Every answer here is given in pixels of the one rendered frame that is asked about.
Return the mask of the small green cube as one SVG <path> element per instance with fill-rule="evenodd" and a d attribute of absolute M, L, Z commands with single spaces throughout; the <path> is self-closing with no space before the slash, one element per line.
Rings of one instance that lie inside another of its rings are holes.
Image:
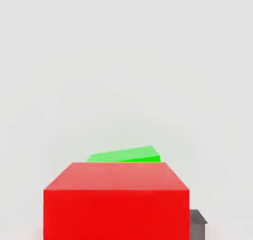
<path fill-rule="evenodd" d="M 92 154 L 87 162 L 161 162 L 159 153 L 151 146 Z"/>

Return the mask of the small red cube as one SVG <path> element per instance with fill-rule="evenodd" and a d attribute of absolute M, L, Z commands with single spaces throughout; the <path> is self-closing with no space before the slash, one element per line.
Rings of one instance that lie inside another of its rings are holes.
<path fill-rule="evenodd" d="M 72 163 L 43 191 L 43 240 L 190 240 L 189 189 L 166 163 Z"/>

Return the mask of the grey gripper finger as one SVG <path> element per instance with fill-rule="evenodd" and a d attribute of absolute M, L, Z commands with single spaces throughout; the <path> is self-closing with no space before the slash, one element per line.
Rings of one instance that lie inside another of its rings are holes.
<path fill-rule="evenodd" d="M 190 209 L 190 240 L 205 240 L 206 224 L 198 209 Z"/>

